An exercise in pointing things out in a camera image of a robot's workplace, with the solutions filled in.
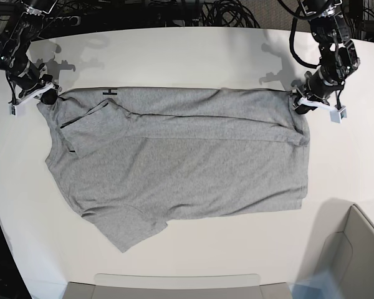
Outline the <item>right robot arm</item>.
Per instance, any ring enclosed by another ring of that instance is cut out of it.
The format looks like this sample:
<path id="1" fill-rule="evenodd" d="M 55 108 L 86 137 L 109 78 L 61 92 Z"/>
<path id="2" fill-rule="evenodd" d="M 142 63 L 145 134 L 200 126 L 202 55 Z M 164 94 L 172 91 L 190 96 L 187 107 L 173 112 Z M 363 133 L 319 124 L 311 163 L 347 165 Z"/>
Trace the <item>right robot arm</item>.
<path id="1" fill-rule="evenodd" d="M 46 65 L 36 66 L 27 56 L 31 42 L 51 25 L 45 18 L 56 4 L 57 1 L 0 1 L 0 16 L 9 18 L 0 33 L 0 70 L 11 89 L 12 106 L 31 98 L 46 105 L 57 100 L 59 86 L 47 73 Z"/>

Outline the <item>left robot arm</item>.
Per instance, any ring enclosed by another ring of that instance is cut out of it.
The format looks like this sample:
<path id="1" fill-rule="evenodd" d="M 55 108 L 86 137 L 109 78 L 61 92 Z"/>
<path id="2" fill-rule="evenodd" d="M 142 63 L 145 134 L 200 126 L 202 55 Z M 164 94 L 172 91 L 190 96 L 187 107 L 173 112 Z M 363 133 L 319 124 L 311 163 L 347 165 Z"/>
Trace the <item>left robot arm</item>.
<path id="1" fill-rule="evenodd" d="M 341 8 L 341 1 L 299 1 L 293 11 L 284 1 L 278 2 L 292 17 L 289 50 L 294 60 L 314 73 L 306 72 L 305 82 L 295 92 L 294 110 L 304 115 L 317 108 L 327 109 L 338 118 L 346 117 L 340 95 L 349 76 L 357 71 L 360 59 Z M 314 41 L 318 43 L 319 62 L 303 61 L 295 51 L 297 21 L 307 21 Z"/>

